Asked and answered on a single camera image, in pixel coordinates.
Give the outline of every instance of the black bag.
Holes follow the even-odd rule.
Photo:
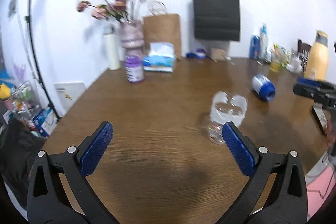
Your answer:
[[[240,40],[239,0],[194,0],[195,38]]]
[[[15,118],[0,134],[0,174],[19,204],[26,209],[29,173],[46,139],[35,137]]]

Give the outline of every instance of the clear plastic bottle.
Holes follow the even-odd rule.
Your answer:
[[[260,55],[259,55],[260,60],[265,59],[267,49],[268,49],[267,26],[265,23],[263,23],[260,30]]]
[[[245,117],[246,110],[246,98],[239,95],[228,98],[225,92],[216,93],[210,111],[209,139],[213,143],[224,144],[222,137],[223,124],[232,121],[238,127]]]

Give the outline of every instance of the pink vase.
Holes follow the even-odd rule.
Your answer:
[[[126,49],[126,56],[137,54],[140,59],[144,58],[144,40],[140,20],[122,22],[120,39],[121,46]]]

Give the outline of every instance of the vase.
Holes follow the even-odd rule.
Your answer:
[[[108,25],[104,32],[105,49],[110,70],[120,69],[119,49],[113,25]]]
[[[120,39],[121,46],[126,50],[126,56],[136,54],[140,59],[144,58],[144,40],[140,20],[122,22]]]

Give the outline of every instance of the white tissue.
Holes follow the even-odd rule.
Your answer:
[[[169,42],[152,42],[148,56],[159,55],[174,58],[174,45]]]

